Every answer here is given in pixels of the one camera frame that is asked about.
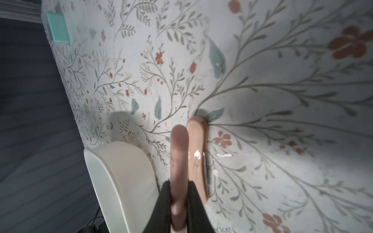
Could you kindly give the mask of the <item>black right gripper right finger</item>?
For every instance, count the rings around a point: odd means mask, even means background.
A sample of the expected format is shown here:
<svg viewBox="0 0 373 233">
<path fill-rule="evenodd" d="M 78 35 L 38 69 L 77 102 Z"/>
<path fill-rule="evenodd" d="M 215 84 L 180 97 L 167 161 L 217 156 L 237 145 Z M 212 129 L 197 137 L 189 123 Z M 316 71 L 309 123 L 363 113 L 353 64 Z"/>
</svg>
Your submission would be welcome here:
<svg viewBox="0 0 373 233">
<path fill-rule="evenodd" d="M 186 223 L 188 233 L 215 233 L 193 181 L 188 182 Z"/>
</svg>

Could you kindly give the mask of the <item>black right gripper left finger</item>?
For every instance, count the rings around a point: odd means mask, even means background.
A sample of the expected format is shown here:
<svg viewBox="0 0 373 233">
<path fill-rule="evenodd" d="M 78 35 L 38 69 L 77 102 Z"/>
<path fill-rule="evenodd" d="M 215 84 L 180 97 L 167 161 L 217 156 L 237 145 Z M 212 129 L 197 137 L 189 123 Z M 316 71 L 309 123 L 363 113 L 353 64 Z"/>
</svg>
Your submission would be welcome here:
<svg viewBox="0 0 373 233">
<path fill-rule="evenodd" d="M 165 181 L 143 233 L 171 232 L 171 185 Z"/>
</svg>

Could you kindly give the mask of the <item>white oval storage box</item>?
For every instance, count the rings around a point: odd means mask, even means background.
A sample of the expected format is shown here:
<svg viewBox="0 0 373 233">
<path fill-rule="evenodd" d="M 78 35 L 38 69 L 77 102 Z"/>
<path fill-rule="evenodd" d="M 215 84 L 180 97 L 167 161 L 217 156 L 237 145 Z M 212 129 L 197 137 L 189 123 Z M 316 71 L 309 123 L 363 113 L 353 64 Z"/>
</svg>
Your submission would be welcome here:
<svg viewBox="0 0 373 233">
<path fill-rule="evenodd" d="M 84 159 L 109 232 L 143 232 L 159 195 L 145 152 L 114 141 L 84 149 Z"/>
</svg>

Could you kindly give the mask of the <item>pink folding fruit knife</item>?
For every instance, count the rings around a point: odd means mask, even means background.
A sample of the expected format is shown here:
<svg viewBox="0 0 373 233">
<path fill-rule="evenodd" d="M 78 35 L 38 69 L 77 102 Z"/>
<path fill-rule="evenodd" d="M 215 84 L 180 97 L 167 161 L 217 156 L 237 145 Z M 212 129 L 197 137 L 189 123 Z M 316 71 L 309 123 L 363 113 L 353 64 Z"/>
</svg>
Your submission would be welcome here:
<svg viewBox="0 0 373 233">
<path fill-rule="evenodd" d="M 196 185 L 202 204 L 207 204 L 207 169 L 205 151 L 207 147 L 207 122 L 200 116 L 192 117 L 187 123 L 189 136 L 188 178 Z"/>
</svg>

